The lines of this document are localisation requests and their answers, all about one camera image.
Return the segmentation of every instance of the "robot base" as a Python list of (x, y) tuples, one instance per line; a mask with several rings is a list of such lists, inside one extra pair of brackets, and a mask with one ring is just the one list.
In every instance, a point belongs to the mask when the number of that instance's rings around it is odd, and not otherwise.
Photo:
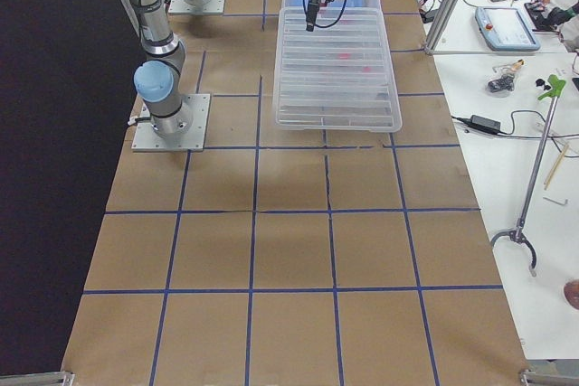
[[(193, 112), (193, 123), (184, 134), (177, 137), (161, 137), (149, 122), (137, 124), (133, 139), (133, 151), (166, 152), (166, 151), (203, 151), (207, 119), (209, 118), (210, 94), (185, 95), (183, 104)], [(143, 105), (141, 117), (149, 117), (147, 106)]]
[(210, 0), (203, 7), (195, 7), (185, 0), (172, 0), (170, 15), (220, 15), (223, 14), (225, 0)]

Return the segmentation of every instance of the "brown ball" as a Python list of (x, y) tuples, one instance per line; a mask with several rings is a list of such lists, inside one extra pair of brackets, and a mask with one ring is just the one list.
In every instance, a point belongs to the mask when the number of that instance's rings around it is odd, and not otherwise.
[(563, 294), (569, 305), (579, 309), (579, 279), (567, 282), (563, 288)]

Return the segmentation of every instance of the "wooden stick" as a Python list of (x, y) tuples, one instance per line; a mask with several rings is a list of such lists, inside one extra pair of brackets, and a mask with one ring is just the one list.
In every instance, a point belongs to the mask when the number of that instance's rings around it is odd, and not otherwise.
[(551, 184), (551, 180), (553, 179), (553, 176), (555, 175), (557, 168), (559, 167), (559, 165), (563, 161), (563, 157), (565, 157), (565, 154), (567, 153), (568, 149), (569, 149), (569, 142), (566, 142), (565, 146), (563, 146), (563, 149), (559, 153), (559, 156), (555, 160), (555, 164), (553, 165), (553, 167), (549, 171), (549, 175), (546, 176), (546, 179), (544, 182), (545, 190), (549, 188), (549, 184)]

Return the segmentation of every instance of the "black wall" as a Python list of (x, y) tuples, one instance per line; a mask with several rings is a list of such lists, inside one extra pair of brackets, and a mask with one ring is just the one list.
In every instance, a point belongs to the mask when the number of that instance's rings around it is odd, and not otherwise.
[(59, 371), (144, 55), (119, 0), (0, 21), (0, 375)]

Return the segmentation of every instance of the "plastic bin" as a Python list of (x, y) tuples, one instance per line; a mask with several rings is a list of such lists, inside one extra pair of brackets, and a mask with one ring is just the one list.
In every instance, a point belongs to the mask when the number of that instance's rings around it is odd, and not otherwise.
[[(331, 24), (344, 0), (322, 8)], [(273, 110), (293, 129), (394, 132), (402, 127), (380, 0), (347, 0), (342, 19), (306, 32), (302, 0), (283, 0)]]

